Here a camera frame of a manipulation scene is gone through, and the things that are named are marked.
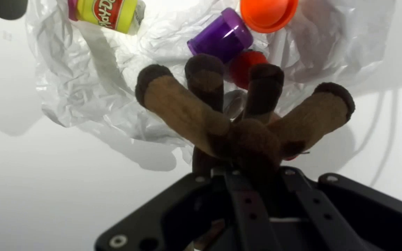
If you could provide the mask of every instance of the purple cup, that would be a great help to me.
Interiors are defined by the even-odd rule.
[[[235,10],[227,8],[188,45],[195,56],[211,54],[227,64],[249,49],[253,42],[255,38],[241,15]]]

